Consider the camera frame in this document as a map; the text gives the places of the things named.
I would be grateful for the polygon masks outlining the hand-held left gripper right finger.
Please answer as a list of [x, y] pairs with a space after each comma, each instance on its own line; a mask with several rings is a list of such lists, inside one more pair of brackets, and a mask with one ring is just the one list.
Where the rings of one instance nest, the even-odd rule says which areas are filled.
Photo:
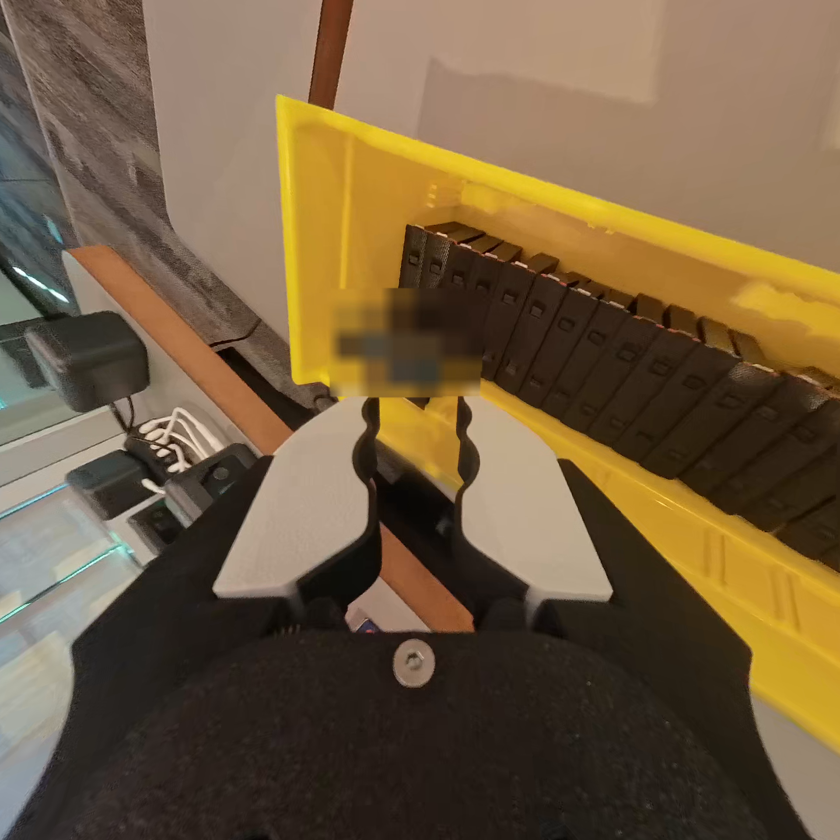
[[454, 544], [477, 602], [608, 602], [601, 559], [554, 451], [479, 395], [458, 399]]

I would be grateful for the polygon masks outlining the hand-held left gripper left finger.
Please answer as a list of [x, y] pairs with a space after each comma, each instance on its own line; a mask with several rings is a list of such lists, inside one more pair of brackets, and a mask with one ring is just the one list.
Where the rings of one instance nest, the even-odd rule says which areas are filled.
[[213, 584], [217, 597], [352, 602], [373, 585], [379, 429], [379, 400], [353, 396], [278, 447]]

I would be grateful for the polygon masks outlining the row of black batteries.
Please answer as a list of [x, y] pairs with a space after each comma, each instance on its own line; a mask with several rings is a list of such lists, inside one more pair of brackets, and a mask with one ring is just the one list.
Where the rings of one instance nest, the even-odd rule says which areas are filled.
[[838, 571], [838, 377], [455, 220], [406, 226], [398, 285], [476, 300], [486, 381]]

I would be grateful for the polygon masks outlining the yellow plastic bin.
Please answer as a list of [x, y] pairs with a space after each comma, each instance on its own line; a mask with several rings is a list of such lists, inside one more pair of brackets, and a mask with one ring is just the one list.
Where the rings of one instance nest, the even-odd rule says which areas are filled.
[[[775, 361], [838, 376], [836, 272], [303, 101], [279, 96], [276, 108], [296, 383], [329, 382], [338, 290], [396, 287], [405, 226], [455, 219], [725, 322]], [[751, 647], [755, 694], [838, 750], [838, 573], [499, 386], [480, 394], [573, 461], [730, 624]]]

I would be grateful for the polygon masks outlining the black battery charger case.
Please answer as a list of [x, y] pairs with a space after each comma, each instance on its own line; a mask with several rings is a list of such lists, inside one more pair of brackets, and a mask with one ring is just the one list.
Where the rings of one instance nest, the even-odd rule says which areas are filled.
[[257, 461], [249, 446], [230, 444], [163, 484], [163, 495], [128, 518], [153, 555], [173, 544]]
[[103, 522], [154, 497], [154, 491], [143, 483], [149, 479], [143, 463], [123, 449], [113, 450], [66, 474], [68, 487]]

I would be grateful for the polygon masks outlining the black power adapter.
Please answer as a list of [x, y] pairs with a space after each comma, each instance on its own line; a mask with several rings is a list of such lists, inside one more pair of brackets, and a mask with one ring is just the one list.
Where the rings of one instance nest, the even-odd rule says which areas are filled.
[[24, 339], [47, 383], [76, 413], [132, 397], [151, 383], [145, 344], [115, 311], [38, 322]]

